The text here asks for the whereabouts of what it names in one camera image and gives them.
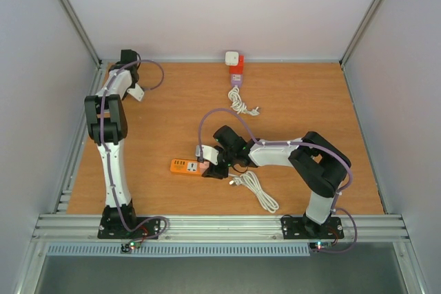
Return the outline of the pink plug adapter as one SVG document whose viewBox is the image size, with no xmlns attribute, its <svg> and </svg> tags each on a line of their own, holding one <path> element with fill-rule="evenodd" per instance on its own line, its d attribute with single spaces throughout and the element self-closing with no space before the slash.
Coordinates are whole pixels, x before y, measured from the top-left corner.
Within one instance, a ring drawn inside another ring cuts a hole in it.
<svg viewBox="0 0 441 294">
<path fill-rule="evenodd" d="M 199 168 L 201 170 L 206 170 L 209 168 L 209 165 L 210 165 L 210 162 L 205 160 L 205 161 L 199 163 Z"/>
</svg>

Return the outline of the orange power strip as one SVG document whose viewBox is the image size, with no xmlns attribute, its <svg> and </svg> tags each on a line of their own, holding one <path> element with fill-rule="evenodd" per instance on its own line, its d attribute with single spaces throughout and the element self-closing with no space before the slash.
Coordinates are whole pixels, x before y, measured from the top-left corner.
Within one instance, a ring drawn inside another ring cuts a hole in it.
<svg viewBox="0 0 441 294">
<path fill-rule="evenodd" d="M 174 158 L 170 164 L 170 171 L 172 174 L 201 176 L 203 169 L 201 164 L 195 160 L 187 160 Z"/>
</svg>

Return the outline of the purple power strip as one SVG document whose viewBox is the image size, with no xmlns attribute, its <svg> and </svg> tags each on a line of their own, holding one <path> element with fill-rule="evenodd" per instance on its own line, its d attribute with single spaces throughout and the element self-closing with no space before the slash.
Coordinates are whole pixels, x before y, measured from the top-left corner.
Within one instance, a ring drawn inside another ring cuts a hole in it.
<svg viewBox="0 0 441 294">
<path fill-rule="evenodd" d="M 241 88 L 243 84 L 242 74 L 230 74 L 230 82 L 232 87 Z"/>
</svg>

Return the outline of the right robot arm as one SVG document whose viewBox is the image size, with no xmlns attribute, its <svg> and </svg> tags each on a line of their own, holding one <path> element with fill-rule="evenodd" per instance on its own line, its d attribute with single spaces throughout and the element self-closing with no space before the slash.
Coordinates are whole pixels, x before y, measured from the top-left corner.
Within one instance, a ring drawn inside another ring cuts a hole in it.
<svg viewBox="0 0 441 294">
<path fill-rule="evenodd" d="M 196 157 L 207 161 L 206 178 L 224 179 L 229 170 L 241 167 L 292 167 L 311 190 L 309 204 L 300 221 L 300 232 L 317 238 L 329 226 L 337 196 L 351 182 L 351 161 L 317 132 L 307 132 L 295 140 L 270 141 L 252 138 L 245 141 L 231 127 L 223 126 L 214 134 L 214 147 L 198 144 Z"/>
</svg>

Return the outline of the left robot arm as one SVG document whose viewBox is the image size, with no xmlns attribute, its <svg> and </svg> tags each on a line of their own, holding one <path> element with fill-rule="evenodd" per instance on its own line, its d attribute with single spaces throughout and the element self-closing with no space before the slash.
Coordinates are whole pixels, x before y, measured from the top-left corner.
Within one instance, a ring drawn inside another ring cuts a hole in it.
<svg viewBox="0 0 441 294">
<path fill-rule="evenodd" d="M 130 94 L 140 101 L 144 95 L 138 85 L 139 59 L 134 50 L 122 50 L 120 61 L 111 66 L 103 87 L 84 100 L 88 134 L 99 151 L 105 180 L 99 239 L 132 239 L 142 232 L 138 230 L 123 159 L 128 133 L 123 99 Z"/>
</svg>

